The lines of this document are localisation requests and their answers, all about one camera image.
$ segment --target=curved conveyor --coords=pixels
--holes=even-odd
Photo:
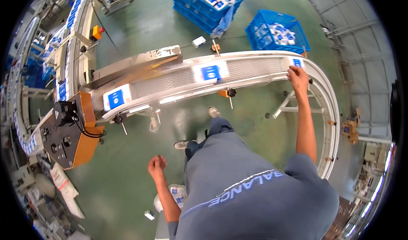
[[[323,73],[313,61],[299,54],[288,51],[242,51],[191,58],[167,70],[166,74],[152,79],[130,84],[133,94],[139,97],[125,103],[103,115],[104,120],[111,120],[115,115],[129,112],[130,110],[145,107],[152,102],[165,103],[179,99],[208,95],[228,88],[241,88],[287,80],[287,71],[283,69],[282,60],[286,56],[298,57],[305,64],[305,71],[313,79],[310,92],[322,108],[324,120],[324,141],[322,159],[318,166],[319,176],[328,178],[334,165],[339,145],[340,126],[330,125],[327,122],[339,122],[339,109],[333,88]],[[227,63],[229,78],[215,83],[207,80],[201,83],[194,82],[193,66],[208,62],[225,61]]]

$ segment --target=blue plastic crate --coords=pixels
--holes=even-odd
[[[233,14],[237,12],[242,1],[238,0],[235,2]],[[173,8],[210,34],[218,26],[221,18],[227,14],[230,6],[222,10],[216,10],[212,5],[203,0],[174,0]]]
[[[174,2],[173,9],[181,13],[184,17],[188,18],[189,20],[193,21],[197,26],[202,28],[207,34],[211,34],[215,27],[210,27],[206,23],[204,23],[200,18],[196,16],[196,14],[191,13],[187,10],[187,8],[179,3]]]
[[[191,5],[184,0],[174,0],[174,4],[178,4],[178,6],[184,8],[186,11],[193,13],[202,22],[206,23],[210,27],[213,27],[213,29],[220,23],[220,20],[213,20],[209,18],[207,15],[196,9],[194,5]]]
[[[279,45],[273,40],[272,33],[269,28],[264,29],[264,34],[257,36],[255,34],[256,29],[261,28],[263,24],[267,27],[273,23],[282,24],[285,28],[295,32],[295,45]],[[309,42],[303,33],[303,29],[299,21],[295,20],[294,16],[290,16],[283,13],[278,13],[269,10],[259,10],[255,18],[249,24],[245,31],[248,35],[253,50],[275,50],[275,51],[291,51],[298,54],[303,53],[303,46],[305,50],[309,51]]]

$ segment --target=hand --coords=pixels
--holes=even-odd
[[[309,76],[300,67],[289,66],[288,73],[286,76],[293,85],[293,90],[295,91],[296,98],[307,99],[307,88],[309,85]]]
[[[167,186],[167,180],[163,172],[166,166],[166,159],[163,156],[156,155],[149,161],[147,171],[149,171],[156,185],[164,183]]]

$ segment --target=shoe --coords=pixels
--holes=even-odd
[[[220,118],[221,113],[214,106],[208,106],[208,114],[211,118]]]
[[[175,141],[173,143],[173,147],[177,150],[185,150],[187,149],[187,144],[189,142],[197,142],[197,140],[191,140],[191,141]]]

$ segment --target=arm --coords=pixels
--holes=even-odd
[[[307,87],[309,77],[300,67],[289,66],[288,78],[292,82],[298,104],[298,126],[296,139],[296,153],[306,154],[316,163],[316,137],[310,111]]]
[[[163,172],[163,169],[166,166],[166,159],[163,156],[157,155],[149,161],[148,171],[156,183],[157,193],[159,194],[160,202],[163,206],[166,221],[178,222],[181,210],[176,204],[176,201],[174,201],[174,198],[167,186],[167,179]]]

